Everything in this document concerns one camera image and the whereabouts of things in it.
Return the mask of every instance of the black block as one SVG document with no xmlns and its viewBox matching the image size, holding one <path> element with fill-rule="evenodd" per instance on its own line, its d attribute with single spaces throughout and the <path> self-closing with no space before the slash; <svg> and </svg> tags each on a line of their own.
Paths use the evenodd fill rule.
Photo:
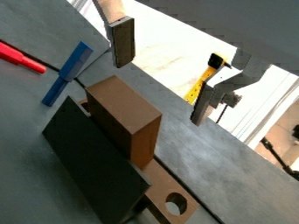
<svg viewBox="0 0 299 224">
<path fill-rule="evenodd" d="M 121 223 L 150 187 L 69 97 L 43 134 L 103 223 Z"/>
</svg>

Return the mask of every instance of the hole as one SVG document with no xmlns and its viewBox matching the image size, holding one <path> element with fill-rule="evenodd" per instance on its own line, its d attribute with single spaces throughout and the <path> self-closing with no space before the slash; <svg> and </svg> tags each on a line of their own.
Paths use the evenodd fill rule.
<svg viewBox="0 0 299 224">
<path fill-rule="evenodd" d="M 173 192 L 166 198 L 165 205 L 169 212 L 179 216 L 187 210 L 187 199 L 178 192 Z"/>
</svg>

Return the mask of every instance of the red handle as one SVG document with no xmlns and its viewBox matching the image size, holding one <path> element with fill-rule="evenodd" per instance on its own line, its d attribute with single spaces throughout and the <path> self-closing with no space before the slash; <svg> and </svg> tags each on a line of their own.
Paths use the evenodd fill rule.
<svg viewBox="0 0 299 224">
<path fill-rule="evenodd" d="M 31 68 L 39 74 L 46 72 L 46 66 L 27 58 L 19 51 L 17 51 L 11 46 L 0 43 L 0 58 L 14 63 L 15 65 L 22 64 L 23 66 Z"/>
<path fill-rule="evenodd" d="M 46 66 L 23 56 L 22 64 L 30 67 L 37 73 L 43 74 L 46 72 Z"/>
</svg>

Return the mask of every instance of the black cable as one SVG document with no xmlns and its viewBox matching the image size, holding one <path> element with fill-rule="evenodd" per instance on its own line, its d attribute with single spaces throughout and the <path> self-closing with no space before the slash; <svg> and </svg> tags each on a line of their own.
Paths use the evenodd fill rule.
<svg viewBox="0 0 299 224">
<path fill-rule="evenodd" d="M 226 112 L 226 110 L 227 110 L 227 107 L 229 107 L 229 104 L 226 105 L 225 109 L 222 110 L 222 113 L 221 113 L 221 115 L 219 115 L 219 120 L 217 121 L 217 123 L 221 122 L 221 118 L 222 118 L 223 115 L 225 115 L 225 112 Z"/>
</svg>

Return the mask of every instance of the brown wooden block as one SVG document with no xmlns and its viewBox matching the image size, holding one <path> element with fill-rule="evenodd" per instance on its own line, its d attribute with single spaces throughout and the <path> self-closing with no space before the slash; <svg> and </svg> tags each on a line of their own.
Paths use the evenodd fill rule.
<svg viewBox="0 0 299 224">
<path fill-rule="evenodd" d="M 143 169 L 143 173 L 153 182 L 145 196 L 155 218 L 163 224 L 186 223 L 201 204 L 155 160 Z M 178 211 L 169 210 L 167 202 L 178 206 Z"/>
<path fill-rule="evenodd" d="M 86 90 L 93 119 L 125 156 L 143 168 L 155 155 L 162 112 L 115 75 Z"/>
</svg>

